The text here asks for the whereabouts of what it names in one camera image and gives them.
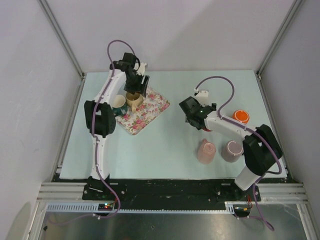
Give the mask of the beige mug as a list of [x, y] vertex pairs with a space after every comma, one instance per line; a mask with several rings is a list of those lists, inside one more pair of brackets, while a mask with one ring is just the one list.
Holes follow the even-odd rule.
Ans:
[[143, 103], [144, 97], [140, 93], [130, 93], [125, 94], [125, 99], [127, 105], [130, 107], [133, 113], [136, 112], [137, 108]]

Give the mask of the dark green mug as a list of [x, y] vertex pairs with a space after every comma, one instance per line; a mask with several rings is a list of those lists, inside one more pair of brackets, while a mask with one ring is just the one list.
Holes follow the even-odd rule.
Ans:
[[112, 108], [112, 111], [113, 111], [113, 115], [115, 117], [123, 117], [127, 114], [128, 112], [128, 106], [127, 106], [127, 103], [125, 102], [122, 106], [119, 106], [119, 107], [113, 107]]

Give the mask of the pink mug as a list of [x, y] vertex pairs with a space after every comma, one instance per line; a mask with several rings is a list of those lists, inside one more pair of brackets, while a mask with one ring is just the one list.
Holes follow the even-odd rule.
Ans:
[[197, 160], [204, 164], [210, 164], [216, 154], [216, 147], [212, 142], [209, 142], [206, 138], [204, 138], [198, 148], [197, 151]]

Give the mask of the orange mug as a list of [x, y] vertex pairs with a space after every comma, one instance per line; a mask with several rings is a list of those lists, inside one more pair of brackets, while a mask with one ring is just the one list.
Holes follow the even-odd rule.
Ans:
[[245, 124], [245, 125], [250, 121], [249, 113], [245, 110], [242, 110], [242, 109], [236, 110], [233, 113], [232, 118], [242, 124]]

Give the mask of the mauve mug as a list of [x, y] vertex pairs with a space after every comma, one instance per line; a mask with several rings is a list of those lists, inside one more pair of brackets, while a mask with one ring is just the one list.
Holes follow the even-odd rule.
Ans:
[[222, 158], [228, 163], [235, 163], [243, 154], [242, 145], [234, 140], [228, 141], [221, 149]]

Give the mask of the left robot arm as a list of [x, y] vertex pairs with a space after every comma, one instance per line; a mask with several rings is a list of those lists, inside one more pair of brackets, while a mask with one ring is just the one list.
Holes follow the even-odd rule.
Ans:
[[145, 75], [146, 64], [141, 63], [135, 54], [126, 52], [123, 58], [112, 61], [108, 77], [93, 100], [84, 103], [86, 127], [92, 136], [93, 155], [90, 177], [105, 180], [110, 175], [104, 161], [106, 141], [116, 128], [116, 117], [112, 104], [121, 87], [130, 94], [145, 97], [150, 77]]

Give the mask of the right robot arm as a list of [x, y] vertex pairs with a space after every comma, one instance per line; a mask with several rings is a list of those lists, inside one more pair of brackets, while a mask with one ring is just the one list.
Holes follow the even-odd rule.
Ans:
[[247, 197], [249, 188], [265, 174], [280, 175], [283, 172], [280, 164], [283, 151], [268, 125], [250, 128], [222, 115], [215, 103], [203, 106], [192, 96], [180, 102], [179, 106], [186, 122], [197, 130], [219, 133], [242, 145], [245, 167], [231, 187], [234, 199], [241, 201]]

